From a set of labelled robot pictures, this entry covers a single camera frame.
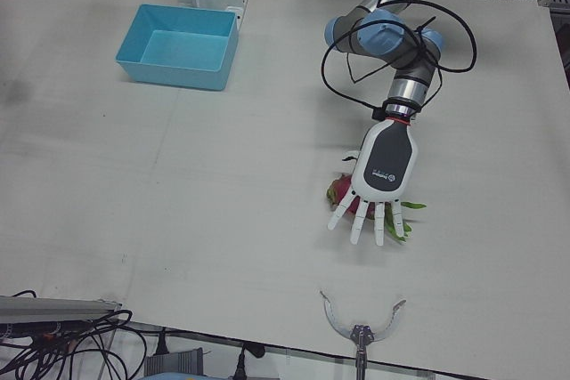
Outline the white grey robot hand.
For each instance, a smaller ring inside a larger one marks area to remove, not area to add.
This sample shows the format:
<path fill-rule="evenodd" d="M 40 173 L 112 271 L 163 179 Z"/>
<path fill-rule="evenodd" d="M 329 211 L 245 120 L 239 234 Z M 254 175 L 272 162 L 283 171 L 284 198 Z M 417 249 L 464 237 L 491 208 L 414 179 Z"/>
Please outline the white grey robot hand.
<path fill-rule="evenodd" d="M 354 170 L 349 187 L 329 220 L 328 229 L 334 230 L 348 208 L 358 200 L 350 231 L 353 245 L 359 241 L 370 206 L 374 207 L 373 226 L 377 246 L 384 245 L 386 205 L 391 206 L 396 236 L 405 236 L 402 195 L 418 152 L 410 126 L 408 120 L 389 117 L 369 129 L 360 149 L 346 154 L 355 160 Z"/>

